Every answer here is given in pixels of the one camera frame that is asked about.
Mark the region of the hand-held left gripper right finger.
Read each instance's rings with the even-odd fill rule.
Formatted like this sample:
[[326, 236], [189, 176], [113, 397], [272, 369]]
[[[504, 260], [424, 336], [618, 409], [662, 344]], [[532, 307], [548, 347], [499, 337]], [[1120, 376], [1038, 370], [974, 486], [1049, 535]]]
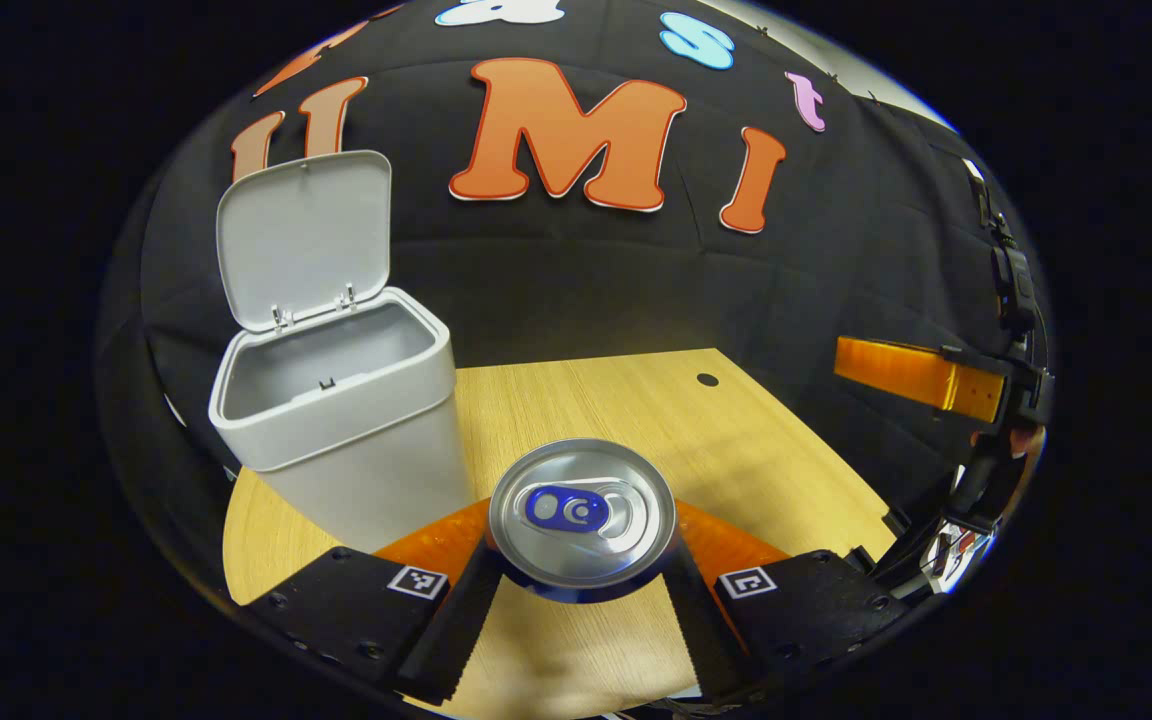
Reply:
[[844, 669], [909, 606], [829, 550], [776, 550], [677, 501], [664, 583], [705, 700], [759, 702]]

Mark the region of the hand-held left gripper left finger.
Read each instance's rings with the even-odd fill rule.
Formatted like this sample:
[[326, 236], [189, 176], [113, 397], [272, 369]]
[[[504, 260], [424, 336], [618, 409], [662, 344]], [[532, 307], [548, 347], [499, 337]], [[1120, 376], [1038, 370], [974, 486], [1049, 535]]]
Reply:
[[484, 498], [374, 553], [338, 544], [247, 609], [329, 673], [444, 705], [503, 575], [486, 525]]

